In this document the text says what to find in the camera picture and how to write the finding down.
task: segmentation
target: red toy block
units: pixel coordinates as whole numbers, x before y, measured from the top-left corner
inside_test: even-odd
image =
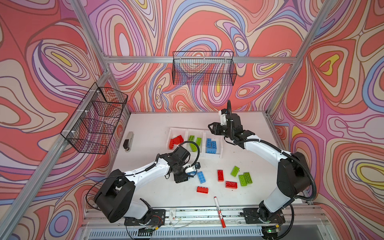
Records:
[[[184,139],[181,135],[178,135],[177,137],[180,139],[180,143],[184,142]]]
[[[171,139],[169,141],[169,149],[173,149],[173,145],[174,145],[174,142],[173,142],[173,139]]]
[[[180,142],[180,138],[179,137],[175,137],[173,139],[173,143],[176,144],[176,145],[179,145],[181,142]]]
[[[224,182],[223,170],[217,170],[217,180],[219,182]]]
[[[225,182],[225,187],[237,189],[237,182],[228,182],[228,181],[226,181]]]
[[[197,192],[208,193],[207,187],[197,187]]]

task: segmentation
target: black wire mesh basket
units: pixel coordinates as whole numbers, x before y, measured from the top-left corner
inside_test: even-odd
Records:
[[[118,90],[97,87],[72,129],[62,135],[78,152],[106,154],[127,100]]]
[[[174,85],[233,86],[237,71],[232,51],[174,51]]]

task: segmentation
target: red and white marker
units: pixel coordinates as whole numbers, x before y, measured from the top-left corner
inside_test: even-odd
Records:
[[[220,206],[218,205],[217,197],[214,197],[214,200],[215,200],[215,204],[217,207],[218,215],[219,215],[220,220],[221,220],[221,224],[223,225],[223,228],[225,228],[226,226],[225,226],[224,218],[223,218],[223,215],[221,214],[221,210],[220,210]]]

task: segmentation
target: white table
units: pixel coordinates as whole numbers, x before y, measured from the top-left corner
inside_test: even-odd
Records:
[[[265,121],[263,113],[237,113],[243,129],[250,130],[260,138],[276,145]],[[112,170],[122,172],[133,170],[155,160],[158,153],[170,152],[166,148],[170,127],[208,129],[208,124],[219,122],[218,113],[140,113],[132,114],[125,133],[134,132],[132,148],[125,152],[119,146]],[[133,200],[145,199],[152,207],[198,207],[214,206],[216,196],[221,206],[257,205],[267,198],[276,187],[277,169],[253,152],[239,146],[224,143],[221,159],[199,158],[200,171],[206,182],[200,184],[197,176],[186,182],[175,183],[173,174],[169,179],[159,177],[152,183],[135,191]],[[234,166],[240,168],[238,174],[249,172],[253,183],[242,187],[237,177],[230,175]],[[217,170],[224,171],[224,182],[217,181]],[[237,189],[225,188],[225,181],[238,183]],[[197,186],[208,187],[209,193],[196,192]]]

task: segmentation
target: patterned wall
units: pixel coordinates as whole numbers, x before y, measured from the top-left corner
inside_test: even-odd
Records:
[[[383,56],[383,1],[340,0],[272,115],[340,239],[384,237]]]
[[[0,218],[101,72],[67,1],[0,1]],[[106,155],[65,150],[12,240],[73,239],[126,118]]]
[[[85,9],[111,56],[172,56],[175,50],[232,50],[235,56],[295,56],[322,2],[95,0]],[[132,111],[216,111],[228,99],[265,110],[288,65],[237,64],[229,86],[174,86],[171,64],[111,65]]]

